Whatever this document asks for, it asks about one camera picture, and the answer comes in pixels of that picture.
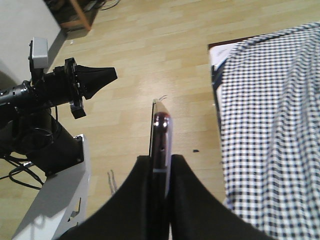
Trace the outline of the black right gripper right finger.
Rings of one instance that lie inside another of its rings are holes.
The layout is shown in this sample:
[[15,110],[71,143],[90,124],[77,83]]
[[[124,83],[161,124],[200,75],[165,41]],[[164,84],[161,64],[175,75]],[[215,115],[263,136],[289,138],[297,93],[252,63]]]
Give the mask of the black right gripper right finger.
[[219,202],[179,154],[171,157],[170,192],[174,240],[270,239]]

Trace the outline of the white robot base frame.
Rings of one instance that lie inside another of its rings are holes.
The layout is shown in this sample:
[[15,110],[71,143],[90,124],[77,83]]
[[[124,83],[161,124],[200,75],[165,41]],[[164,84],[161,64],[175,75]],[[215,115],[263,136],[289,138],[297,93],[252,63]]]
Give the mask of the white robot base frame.
[[85,220],[91,161],[85,135],[76,137],[81,140],[82,161],[46,179],[13,240],[56,240]]

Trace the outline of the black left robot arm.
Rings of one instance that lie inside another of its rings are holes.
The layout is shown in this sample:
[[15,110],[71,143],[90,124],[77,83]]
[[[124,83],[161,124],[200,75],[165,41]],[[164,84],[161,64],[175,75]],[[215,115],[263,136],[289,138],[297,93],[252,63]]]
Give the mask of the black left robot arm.
[[81,140],[73,137],[51,114],[68,103],[75,119],[86,116],[83,99],[115,81],[113,67],[87,67],[74,58],[50,73],[34,71],[36,79],[0,92],[0,153],[24,155],[53,175],[83,161]]

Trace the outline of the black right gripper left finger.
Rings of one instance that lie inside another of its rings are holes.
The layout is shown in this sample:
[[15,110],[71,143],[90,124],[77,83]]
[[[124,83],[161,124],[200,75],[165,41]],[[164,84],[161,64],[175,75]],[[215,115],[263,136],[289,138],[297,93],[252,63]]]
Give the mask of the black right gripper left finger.
[[151,159],[140,155],[115,194],[60,240],[147,240],[148,180]]

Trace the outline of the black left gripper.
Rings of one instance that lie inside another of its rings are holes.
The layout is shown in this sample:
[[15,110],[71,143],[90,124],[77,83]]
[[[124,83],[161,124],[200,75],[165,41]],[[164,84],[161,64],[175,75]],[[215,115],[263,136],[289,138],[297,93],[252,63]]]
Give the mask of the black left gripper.
[[99,90],[118,78],[114,67],[87,67],[77,65],[68,58],[63,66],[57,66],[43,76],[40,87],[44,102],[49,107],[69,103],[75,119],[86,116],[83,99],[91,99]]

